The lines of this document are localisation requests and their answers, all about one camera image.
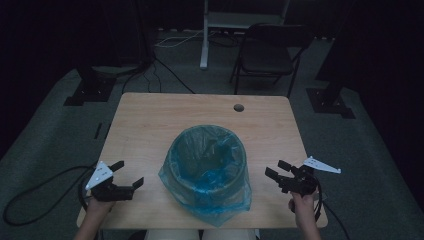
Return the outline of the person's left hand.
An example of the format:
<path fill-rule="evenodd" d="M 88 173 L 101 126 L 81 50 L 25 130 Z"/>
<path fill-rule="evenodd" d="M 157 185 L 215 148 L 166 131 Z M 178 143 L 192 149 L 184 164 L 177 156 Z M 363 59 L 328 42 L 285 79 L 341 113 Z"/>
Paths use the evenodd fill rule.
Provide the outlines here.
<path fill-rule="evenodd" d="M 92 197 L 88 202 L 86 212 L 90 217 L 103 218 L 112 210 L 115 204 L 115 201 L 103 202 Z"/>

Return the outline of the person's right hand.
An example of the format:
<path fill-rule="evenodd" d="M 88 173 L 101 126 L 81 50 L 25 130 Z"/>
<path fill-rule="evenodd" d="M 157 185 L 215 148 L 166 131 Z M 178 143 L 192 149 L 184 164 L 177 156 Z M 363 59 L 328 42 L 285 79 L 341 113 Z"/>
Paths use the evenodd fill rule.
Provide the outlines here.
<path fill-rule="evenodd" d="M 291 195 L 292 199 L 290 200 L 289 207 L 294 208 L 297 226 L 301 230 L 312 230 L 316 228 L 313 196 L 302 196 L 295 192 L 291 192 Z"/>

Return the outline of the black folding chair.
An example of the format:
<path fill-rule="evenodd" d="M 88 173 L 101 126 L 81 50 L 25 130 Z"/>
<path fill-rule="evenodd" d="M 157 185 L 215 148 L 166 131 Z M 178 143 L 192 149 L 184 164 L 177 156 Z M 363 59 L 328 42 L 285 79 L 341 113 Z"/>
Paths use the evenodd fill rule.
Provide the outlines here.
<path fill-rule="evenodd" d="M 313 40 L 314 34 L 305 25 L 251 25 L 243 35 L 229 80 L 235 81 L 234 94 L 238 94 L 241 77 L 275 78 L 276 84 L 282 76 L 290 76 L 289 98 L 301 56 Z"/>

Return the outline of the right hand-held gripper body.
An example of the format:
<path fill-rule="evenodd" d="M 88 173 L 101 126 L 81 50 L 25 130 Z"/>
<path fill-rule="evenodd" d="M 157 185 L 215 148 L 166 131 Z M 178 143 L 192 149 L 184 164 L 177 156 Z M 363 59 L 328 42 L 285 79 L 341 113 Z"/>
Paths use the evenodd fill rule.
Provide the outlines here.
<path fill-rule="evenodd" d="M 302 196 L 311 195 L 318 187 L 319 181 L 313 174 L 314 170 L 336 174 L 340 174 L 342 172 L 340 168 L 332 167 L 312 156 L 305 159 L 301 167 L 293 167 L 294 169 L 291 171 L 293 177 L 290 178 L 282 176 L 283 180 L 280 183 L 280 188 L 284 193 L 295 192 Z"/>

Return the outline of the white metal desk frame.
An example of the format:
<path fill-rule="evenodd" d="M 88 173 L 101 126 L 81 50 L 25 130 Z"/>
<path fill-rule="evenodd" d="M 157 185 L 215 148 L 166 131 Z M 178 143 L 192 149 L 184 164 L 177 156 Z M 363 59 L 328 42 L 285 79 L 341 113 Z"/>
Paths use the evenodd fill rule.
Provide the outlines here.
<path fill-rule="evenodd" d="M 254 23 L 270 22 L 282 25 L 291 0 L 283 0 L 282 10 L 279 14 L 250 14 L 216 12 L 209 10 L 209 0 L 204 0 L 203 10 L 203 41 L 199 67 L 201 70 L 208 68 L 209 55 L 209 30 L 211 28 L 247 29 Z"/>

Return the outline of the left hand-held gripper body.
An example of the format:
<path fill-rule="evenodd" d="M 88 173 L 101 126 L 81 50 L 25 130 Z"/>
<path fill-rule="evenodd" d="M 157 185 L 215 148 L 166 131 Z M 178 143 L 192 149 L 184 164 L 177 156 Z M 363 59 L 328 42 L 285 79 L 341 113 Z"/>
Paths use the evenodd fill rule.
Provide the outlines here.
<path fill-rule="evenodd" d="M 133 198 L 132 186 L 118 186 L 113 183 L 113 174 L 103 161 L 100 161 L 91 175 L 85 189 L 99 201 L 125 201 Z"/>

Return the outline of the black stand with base plate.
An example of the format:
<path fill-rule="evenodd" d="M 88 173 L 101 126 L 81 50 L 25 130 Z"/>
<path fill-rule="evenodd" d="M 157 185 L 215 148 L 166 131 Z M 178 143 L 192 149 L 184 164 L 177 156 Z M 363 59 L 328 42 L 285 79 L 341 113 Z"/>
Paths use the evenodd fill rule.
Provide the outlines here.
<path fill-rule="evenodd" d="M 337 32 L 334 35 L 333 45 L 317 74 L 317 79 L 327 81 L 328 85 L 324 89 L 307 88 L 306 91 L 315 113 L 339 114 L 344 119 L 354 119 L 352 109 L 345 105 L 340 93 L 347 79 L 344 73 L 348 69 L 347 50 L 342 46 L 342 42 L 347 39 L 344 25 L 356 0 L 337 1 L 340 4 L 336 11 Z"/>
<path fill-rule="evenodd" d="M 65 104 L 106 102 L 117 78 L 97 66 L 126 66 L 124 73 L 133 76 L 154 60 L 145 0 L 75 0 L 71 9 L 64 46 L 80 83 Z"/>

